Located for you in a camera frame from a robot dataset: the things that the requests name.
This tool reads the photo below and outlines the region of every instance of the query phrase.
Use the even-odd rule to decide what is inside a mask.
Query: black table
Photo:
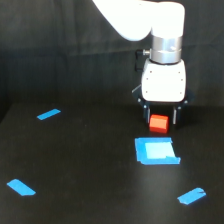
[[[61,113],[36,118],[54,108]],[[180,129],[162,135],[149,132],[138,105],[12,105],[0,124],[0,223],[223,223],[224,108],[182,116]],[[134,139],[148,136],[170,136],[181,164],[137,162]],[[20,196],[12,179],[36,194]],[[207,196],[180,204],[196,187]]]

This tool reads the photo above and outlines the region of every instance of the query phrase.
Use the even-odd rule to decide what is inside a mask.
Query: red block
[[[150,118],[149,129],[152,132],[167,133],[168,117],[153,114]]]

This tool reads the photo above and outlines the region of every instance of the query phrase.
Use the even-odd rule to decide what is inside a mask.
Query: blue tape strip
[[[61,112],[60,110],[53,109],[51,111],[48,111],[48,112],[46,112],[44,114],[41,114],[41,115],[37,116],[37,118],[40,119],[40,120],[44,120],[44,119],[46,119],[48,117],[51,117],[51,116],[53,116],[55,114],[58,114],[60,112]]]
[[[177,165],[180,164],[179,157],[166,157],[165,159],[146,159],[141,163],[144,165]]]
[[[203,189],[195,188],[194,190],[180,196],[177,199],[180,201],[180,203],[189,205],[190,203],[204,197],[205,195],[206,195],[206,193],[204,192]]]
[[[9,183],[7,183],[7,185],[21,196],[34,195],[36,193],[31,188],[27,187],[24,183],[17,179],[10,181]]]
[[[166,157],[175,157],[172,143],[170,142],[150,142],[145,143],[148,159],[165,159]]]
[[[137,161],[147,159],[145,143],[139,141],[139,139],[135,139],[135,148],[136,148]]]
[[[173,143],[171,138],[138,138],[139,141],[144,143],[156,143],[156,142],[170,142]]]

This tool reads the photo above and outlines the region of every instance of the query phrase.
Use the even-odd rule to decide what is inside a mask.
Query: silver metal joint
[[[177,38],[160,38],[152,36],[150,59],[160,64],[177,63],[181,60],[182,36]]]

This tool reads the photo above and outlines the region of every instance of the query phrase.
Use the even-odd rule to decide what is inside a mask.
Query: blue tape
[[[44,114],[41,114],[41,115],[37,116],[37,118],[40,119],[40,120],[44,120],[44,119],[46,119],[48,117],[51,117],[51,116],[53,116],[55,114],[58,114],[60,112],[61,112],[60,110],[53,109],[51,111],[48,111],[48,112],[46,112]]]
[[[135,139],[135,148],[137,161],[141,162],[144,165],[171,165],[171,164],[180,164],[180,158],[169,157],[158,158],[158,159],[149,159],[147,157],[146,143],[172,143],[171,138],[138,138]]]
[[[189,205],[190,203],[204,197],[206,193],[201,188],[195,188],[194,190],[178,197],[177,199],[180,201],[180,203]]]
[[[166,157],[165,159],[146,159],[141,163],[144,165],[178,165],[180,160],[179,157]]]
[[[21,196],[26,196],[26,195],[34,195],[36,192],[27,187],[24,183],[21,181],[14,179],[7,183],[9,187],[11,187],[14,191],[16,191],[18,194]]]
[[[170,142],[173,143],[171,138],[138,138],[139,141],[142,141],[144,143],[149,143],[149,142]]]
[[[175,157],[172,144],[170,142],[150,142],[145,143],[148,159],[165,159]]]

